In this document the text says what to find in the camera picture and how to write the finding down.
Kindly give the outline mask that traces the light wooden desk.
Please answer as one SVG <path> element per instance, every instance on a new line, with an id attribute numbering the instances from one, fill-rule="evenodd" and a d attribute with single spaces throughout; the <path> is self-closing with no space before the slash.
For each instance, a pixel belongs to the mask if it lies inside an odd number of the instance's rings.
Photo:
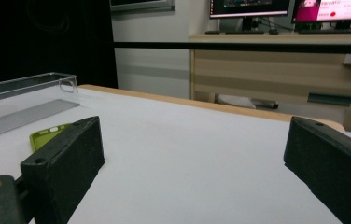
<path id="1" fill-rule="evenodd" d="M 351 35 L 192 35 L 189 42 L 351 45 Z M 190 51 L 190 97 L 212 101 L 216 94 L 294 104 L 329 112 L 351 131 L 351 105 L 307 101 L 310 92 L 351 95 L 351 65 L 346 54 Z"/>

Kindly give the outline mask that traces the monitor with pink screen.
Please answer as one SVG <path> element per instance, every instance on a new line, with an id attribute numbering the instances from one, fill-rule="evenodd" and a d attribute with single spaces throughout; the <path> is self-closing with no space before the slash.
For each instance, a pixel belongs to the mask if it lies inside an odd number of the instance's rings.
<path id="1" fill-rule="evenodd" d="M 351 0 L 295 0 L 291 22 L 336 22 L 349 27 Z"/>

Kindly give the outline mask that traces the black keyboard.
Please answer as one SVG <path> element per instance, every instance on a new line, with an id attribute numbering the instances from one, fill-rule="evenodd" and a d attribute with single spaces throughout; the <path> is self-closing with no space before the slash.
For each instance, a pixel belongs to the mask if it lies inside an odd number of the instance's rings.
<path id="1" fill-rule="evenodd" d="M 265 32 L 260 30 L 242 30 L 242 31 L 206 31 L 205 35 L 263 35 Z"/>
<path id="2" fill-rule="evenodd" d="M 304 35 L 315 35 L 315 34 L 351 34 L 351 28 L 349 29 L 325 29 L 325 30 L 300 30 L 298 34 Z"/>

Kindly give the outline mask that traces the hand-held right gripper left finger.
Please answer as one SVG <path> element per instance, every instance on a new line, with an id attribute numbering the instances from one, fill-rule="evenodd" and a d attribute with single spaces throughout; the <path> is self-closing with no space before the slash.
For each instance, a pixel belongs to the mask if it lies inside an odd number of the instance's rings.
<path id="1" fill-rule="evenodd" d="M 105 164 L 100 119 L 76 121 L 21 163 L 36 224 L 67 224 Z"/>

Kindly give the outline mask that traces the white and black floor object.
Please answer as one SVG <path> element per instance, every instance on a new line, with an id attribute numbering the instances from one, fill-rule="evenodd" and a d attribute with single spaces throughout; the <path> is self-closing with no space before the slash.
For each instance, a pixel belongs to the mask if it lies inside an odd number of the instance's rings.
<path id="1" fill-rule="evenodd" d="M 278 102 L 276 101 L 267 101 L 267 100 L 253 99 L 248 97 L 240 97 L 240 96 L 233 96 L 233 95 L 226 95 L 226 94 L 217 94 L 216 102 L 222 105 L 233 105 L 233 106 L 247 107 L 247 108 L 253 108 L 253 109 L 256 109 L 257 107 L 271 108 L 271 109 L 278 108 Z"/>

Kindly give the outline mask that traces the clear plastic storage box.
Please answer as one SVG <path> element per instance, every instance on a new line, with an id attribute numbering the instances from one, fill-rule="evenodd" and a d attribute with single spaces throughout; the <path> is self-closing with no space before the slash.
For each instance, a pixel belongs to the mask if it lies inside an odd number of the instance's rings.
<path id="1" fill-rule="evenodd" d="M 0 134 L 80 105 L 77 77 L 46 73 L 0 82 Z"/>

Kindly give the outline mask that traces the grey framed board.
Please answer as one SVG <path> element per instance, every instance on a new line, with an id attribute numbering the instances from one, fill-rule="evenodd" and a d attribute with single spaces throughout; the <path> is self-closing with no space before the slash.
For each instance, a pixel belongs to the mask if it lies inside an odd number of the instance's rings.
<path id="1" fill-rule="evenodd" d="M 113 11 L 174 9 L 176 0 L 109 0 Z"/>

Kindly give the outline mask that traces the green phone case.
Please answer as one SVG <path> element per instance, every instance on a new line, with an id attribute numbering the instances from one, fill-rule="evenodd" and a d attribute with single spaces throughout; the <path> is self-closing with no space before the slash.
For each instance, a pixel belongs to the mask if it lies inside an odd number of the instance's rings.
<path id="1" fill-rule="evenodd" d="M 69 126 L 69 123 L 49 127 L 34 133 L 29 136 L 31 149 L 36 152 L 43 147 L 48 141 L 50 141 L 57 134 L 61 133 L 65 128 Z"/>

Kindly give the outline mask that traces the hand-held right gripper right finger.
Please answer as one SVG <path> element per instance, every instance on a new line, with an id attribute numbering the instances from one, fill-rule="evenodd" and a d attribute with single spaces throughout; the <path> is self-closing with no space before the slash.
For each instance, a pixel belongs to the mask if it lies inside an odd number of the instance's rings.
<path id="1" fill-rule="evenodd" d="M 283 160 L 343 224 L 351 224 L 351 137 L 293 117 Z"/>

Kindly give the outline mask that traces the monitor with dark screen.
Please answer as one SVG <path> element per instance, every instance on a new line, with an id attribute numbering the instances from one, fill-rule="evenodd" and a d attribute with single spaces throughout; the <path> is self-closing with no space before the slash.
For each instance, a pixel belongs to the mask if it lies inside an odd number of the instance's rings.
<path id="1" fill-rule="evenodd" d="M 255 19 L 287 16 L 289 2 L 290 0 L 210 0 L 209 19 L 239 20 L 235 28 L 223 28 L 219 31 L 260 30 L 254 22 Z"/>

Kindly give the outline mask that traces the black horizontal rail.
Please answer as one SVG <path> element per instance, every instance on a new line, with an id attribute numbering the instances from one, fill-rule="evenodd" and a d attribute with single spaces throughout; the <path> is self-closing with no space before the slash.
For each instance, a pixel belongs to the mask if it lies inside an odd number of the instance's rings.
<path id="1" fill-rule="evenodd" d="M 265 44 L 265 43 L 203 43 L 203 42 L 114 42 L 115 48 L 125 49 L 198 49 L 256 52 L 298 52 L 351 54 L 351 45 Z"/>

